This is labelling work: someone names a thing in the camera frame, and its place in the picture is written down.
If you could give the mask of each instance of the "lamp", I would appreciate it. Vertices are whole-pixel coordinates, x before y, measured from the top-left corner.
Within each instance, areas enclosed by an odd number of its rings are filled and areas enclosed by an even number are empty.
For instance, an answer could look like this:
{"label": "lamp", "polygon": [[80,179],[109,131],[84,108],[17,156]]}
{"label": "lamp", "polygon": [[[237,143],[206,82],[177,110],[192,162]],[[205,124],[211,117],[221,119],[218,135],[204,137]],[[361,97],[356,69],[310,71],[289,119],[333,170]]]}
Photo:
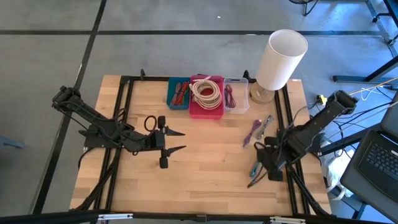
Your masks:
{"label": "lamp", "polygon": [[250,97],[256,103],[270,102],[281,89],[307,52],[308,42],[296,31],[282,29],[271,34],[257,71]]}

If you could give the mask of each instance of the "white cable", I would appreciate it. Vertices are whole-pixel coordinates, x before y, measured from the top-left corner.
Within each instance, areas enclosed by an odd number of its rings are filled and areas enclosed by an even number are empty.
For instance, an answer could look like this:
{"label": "white cable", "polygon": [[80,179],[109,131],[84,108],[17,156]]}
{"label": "white cable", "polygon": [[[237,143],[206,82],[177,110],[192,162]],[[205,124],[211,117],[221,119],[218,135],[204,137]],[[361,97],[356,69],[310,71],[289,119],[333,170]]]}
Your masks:
{"label": "white cable", "polygon": [[359,121],[357,121],[357,122],[355,122],[355,123],[351,123],[349,126],[343,128],[341,131],[338,131],[337,133],[332,134],[332,135],[331,135],[330,137],[328,137],[328,139],[326,139],[325,141],[330,140],[333,136],[335,136],[336,134],[339,134],[340,132],[346,130],[347,128],[351,127],[352,125],[358,124],[358,123],[361,122],[361,121],[364,121],[364,120],[366,120],[366,119],[368,119],[368,118],[371,118],[371,117],[373,117],[374,115],[379,114],[379,113],[381,113],[381,112],[387,110],[388,108],[395,106],[397,103],[398,103],[398,101],[396,101],[395,103],[392,103],[389,107],[384,108],[383,110],[380,110],[380,111],[378,111],[377,113],[372,114],[371,116],[368,116],[368,117],[366,117],[366,118],[364,118],[364,119],[361,119],[361,120],[359,120]]}
{"label": "white cable", "polygon": [[[380,84],[378,84],[378,85],[375,85],[375,86],[372,86],[372,87],[366,88],[365,90],[370,90],[370,89],[373,89],[373,88],[376,88],[376,87],[382,86],[382,85],[384,85],[384,84],[386,84],[386,83],[392,82],[392,81],[394,81],[394,80],[397,80],[397,79],[398,79],[398,77],[391,78],[391,79],[390,79],[390,80],[388,80],[388,81],[385,81],[385,82],[382,82],[382,83],[380,83]],[[350,93],[350,95],[357,94],[357,93],[359,93],[359,92],[362,92],[362,91],[363,91],[363,90],[355,91],[355,92],[353,92],[353,93]]]}
{"label": "white cable", "polygon": [[[220,88],[209,78],[210,76],[204,79],[192,80],[193,84],[189,84],[193,94],[193,101],[205,110],[213,110],[221,104]],[[202,95],[201,92],[206,89],[213,90],[213,93],[208,96]]]}
{"label": "white cable", "polygon": [[[368,90],[368,89],[365,89],[365,88],[362,87],[362,88],[361,88],[361,98],[362,98],[362,100],[363,100],[363,101],[366,101],[366,100],[369,98],[369,95],[370,95],[371,93],[376,93],[376,94],[380,94],[380,95],[381,95],[381,93],[376,92],[375,89],[376,89],[376,88],[374,88],[374,89],[372,89],[372,90]],[[365,98],[363,97],[363,91],[368,91],[368,92],[369,92],[369,93],[366,95]]]}

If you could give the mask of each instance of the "yellow connector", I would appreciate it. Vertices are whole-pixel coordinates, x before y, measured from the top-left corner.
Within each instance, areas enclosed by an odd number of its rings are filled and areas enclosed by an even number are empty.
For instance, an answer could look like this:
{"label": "yellow connector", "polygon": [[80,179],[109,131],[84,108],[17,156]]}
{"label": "yellow connector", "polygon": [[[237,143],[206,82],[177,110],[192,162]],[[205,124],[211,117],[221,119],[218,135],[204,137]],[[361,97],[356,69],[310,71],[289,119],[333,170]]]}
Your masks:
{"label": "yellow connector", "polygon": [[323,95],[317,96],[317,103],[320,103],[323,106],[325,106],[327,101],[328,101],[328,98],[324,97]]}

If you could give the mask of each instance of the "laptop keyboard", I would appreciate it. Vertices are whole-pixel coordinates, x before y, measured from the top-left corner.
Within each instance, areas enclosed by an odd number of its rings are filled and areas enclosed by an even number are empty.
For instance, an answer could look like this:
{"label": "laptop keyboard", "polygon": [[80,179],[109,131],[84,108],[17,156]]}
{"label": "laptop keyboard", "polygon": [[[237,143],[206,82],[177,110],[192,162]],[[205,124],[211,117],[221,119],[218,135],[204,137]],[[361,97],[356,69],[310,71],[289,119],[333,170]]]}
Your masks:
{"label": "laptop keyboard", "polygon": [[398,181],[398,153],[372,144],[365,161]]}

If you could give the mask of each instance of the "gray floor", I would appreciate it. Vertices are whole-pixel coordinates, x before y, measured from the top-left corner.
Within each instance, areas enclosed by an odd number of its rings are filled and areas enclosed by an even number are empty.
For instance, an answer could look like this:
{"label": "gray floor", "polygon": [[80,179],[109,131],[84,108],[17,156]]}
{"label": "gray floor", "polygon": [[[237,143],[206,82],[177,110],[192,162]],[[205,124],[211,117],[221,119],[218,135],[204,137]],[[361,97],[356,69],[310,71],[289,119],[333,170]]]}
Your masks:
{"label": "gray floor", "polygon": [[[373,4],[378,12],[386,11],[382,1]],[[100,0],[0,1],[0,29],[91,29],[99,5]],[[377,30],[361,2],[320,1],[309,16],[301,13],[302,6],[288,0],[113,0],[107,3],[99,29]],[[392,19],[385,17],[382,22],[395,35]],[[207,73],[240,77],[246,69],[254,75],[267,40],[268,36],[234,35],[98,36],[81,86],[83,99],[95,104],[103,75],[138,75],[141,68],[150,76]],[[381,37],[308,36],[307,40],[308,52],[292,77],[303,80],[308,103],[317,94],[328,96],[338,89],[352,92],[369,86],[333,83],[331,76],[366,76],[392,58]],[[84,35],[0,35],[0,135],[27,144],[25,149],[0,151],[0,216],[29,212],[61,119],[51,109],[51,99],[61,85],[73,85],[87,41]],[[396,76],[396,70],[387,76]],[[372,94],[360,101],[357,111],[388,100]],[[381,116],[361,125],[377,123]],[[45,212],[69,208],[83,145],[78,130],[76,124],[70,125]],[[326,135],[337,130],[331,124]],[[348,128],[345,135],[358,130]],[[331,205],[340,217],[352,216],[353,211],[342,202]]]}

